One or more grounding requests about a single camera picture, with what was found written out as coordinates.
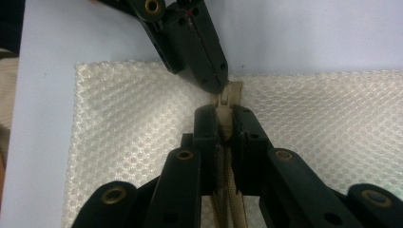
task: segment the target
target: textured white mat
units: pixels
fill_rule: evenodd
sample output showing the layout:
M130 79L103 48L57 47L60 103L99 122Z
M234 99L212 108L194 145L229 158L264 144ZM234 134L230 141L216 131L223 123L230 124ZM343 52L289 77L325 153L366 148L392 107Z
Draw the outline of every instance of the textured white mat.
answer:
M140 186L157 177L166 154L193 131L209 95L160 63L77 67L74 126L63 227L104 183ZM403 72L239 75L241 104L255 112L276 147L294 150L330 187L368 182L403 198ZM248 198L250 227L265 227ZM202 227L213 225L203 199Z

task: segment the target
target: white surface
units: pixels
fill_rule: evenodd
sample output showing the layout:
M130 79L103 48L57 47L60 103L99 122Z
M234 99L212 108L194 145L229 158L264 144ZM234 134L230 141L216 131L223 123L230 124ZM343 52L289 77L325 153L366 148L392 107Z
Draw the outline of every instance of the white surface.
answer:
M209 104L161 62L81 64L76 74L65 228L101 185L159 176L182 133L193 131L194 110ZM243 82L241 104L272 144L299 153L328 186L346 194L372 183L403 199L403 71L230 79ZM212 227L213 209L202 202L201 227ZM246 201L253 228L265 227L257 202Z
M209 0L230 71L403 68L401 1ZM87 1L29 0L1 227L59 227L74 64L157 59L134 19Z

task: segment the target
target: brass screw insert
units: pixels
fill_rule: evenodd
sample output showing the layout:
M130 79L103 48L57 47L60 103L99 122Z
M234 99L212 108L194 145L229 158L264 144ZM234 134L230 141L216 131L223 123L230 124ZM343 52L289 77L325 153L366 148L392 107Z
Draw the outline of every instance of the brass screw insert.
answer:
M114 204L123 200L126 196L126 190L122 186L116 186L107 189L102 194L101 201L105 204Z
M193 158L193 153L188 150L182 150L176 154L176 157L179 160L189 160Z
M276 157L280 160L286 160L289 161L291 160L294 156L290 154L290 152L279 150L276 151Z
M161 11L160 4L157 0L146 0L145 11L150 15L156 15Z
M387 196L383 195L382 193L376 192L374 190L364 190L361 193L361 196L371 202L372 204L375 204L376 206L379 207L390 207L392 206L392 201L389 199Z

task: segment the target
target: beige plastic part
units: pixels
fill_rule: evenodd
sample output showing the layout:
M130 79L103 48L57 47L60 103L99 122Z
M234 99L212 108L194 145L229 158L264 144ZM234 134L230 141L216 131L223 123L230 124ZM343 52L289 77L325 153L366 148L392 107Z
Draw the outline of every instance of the beige plastic part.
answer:
M228 141L232 136L232 105L240 105L240 95L242 82L228 82L222 94L214 96L213 105L216 106L217 123L224 141ZM225 146L218 157L219 172L223 172L223 179L218 179L217 186L219 193L211 198L217 227L228 227L232 223L233 227L247 227L246 214L243 203L243 196L237 193L234 180L234 172L231 168L231 149ZM231 212L231 220L228 220L227 208Z

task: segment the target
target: screw hole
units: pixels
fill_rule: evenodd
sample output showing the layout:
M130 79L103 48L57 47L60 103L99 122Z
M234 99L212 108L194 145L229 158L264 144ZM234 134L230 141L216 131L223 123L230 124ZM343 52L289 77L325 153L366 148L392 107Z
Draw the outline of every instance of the screw hole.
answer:
M250 137L251 137L252 139L257 139L257 138L259 137L259 135L257 135L257 134L250 134Z
M163 215L163 221L167 222L167 223L174 223L177 222L179 220L179 216L178 214L175 213L165 213Z
M199 15L199 9L194 8L194 9L192 10L192 15L193 15L193 16L198 16L198 15Z
M333 225L341 225L343 223L341 218L333 213L326 213L325 219Z
M182 17L181 19L179 19L178 23L180 26L184 26L184 24L186 23L186 19Z
M146 0L145 1L145 11L148 14L155 15L160 12L160 6L157 0Z
M193 158L193 153L187 150L183 150L176 154L177 159L179 160L188 160Z
M125 198L126 191L122 186L109 188L102 195L101 200L105 204L113 204L119 202Z
M289 161L291 160L294 156L292 154L290 154L287 151L282 151L279 150L276 152L276 157L280 160L284 160L284 161Z

